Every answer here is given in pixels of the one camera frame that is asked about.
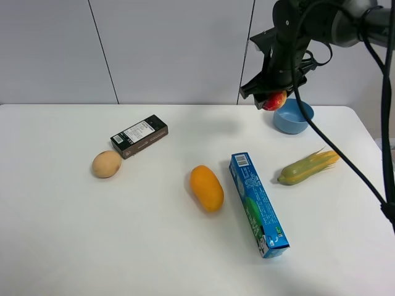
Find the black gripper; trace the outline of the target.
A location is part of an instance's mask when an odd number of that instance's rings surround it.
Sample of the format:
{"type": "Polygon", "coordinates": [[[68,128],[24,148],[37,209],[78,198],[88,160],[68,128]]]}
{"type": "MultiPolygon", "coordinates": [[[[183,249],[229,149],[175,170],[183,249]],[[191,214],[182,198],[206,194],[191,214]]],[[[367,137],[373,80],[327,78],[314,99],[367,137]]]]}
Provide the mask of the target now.
{"type": "Polygon", "coordinates": [[[287,97],[292,95],[295,89],[291,77],[292,63],[296,69],[297,86],[307,83],[306,73],[309,69],[302,65],[302,59],[310,44],[309,38],[298,38],[294,53],[291,52],[293,37],[283,37],[276,28],[254,35],[250,41],[263,53],[264,63],[261,71],[240,87],[243,99],[253,95],[255,106],[260,110],[270,93],[286,91],[287,97]]]}

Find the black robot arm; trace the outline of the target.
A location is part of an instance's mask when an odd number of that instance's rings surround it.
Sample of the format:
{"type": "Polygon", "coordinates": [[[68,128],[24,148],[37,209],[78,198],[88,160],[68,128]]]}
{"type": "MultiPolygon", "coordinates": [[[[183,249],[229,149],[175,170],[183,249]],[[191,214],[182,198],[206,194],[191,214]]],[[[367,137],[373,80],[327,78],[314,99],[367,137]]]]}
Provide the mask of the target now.
{"type": "Polygon", "coordinates": [[[394,50],[394,8],[377,1],[277,1],[273,28],[250,37],[263,53],[261,71],[242,85],[243,99],[254,97],[262,109],[270,95],[292,94],[307,83],[307,74],[321,66],[308,50],[311,41],[351,47],[359,42],[394,50]]]}

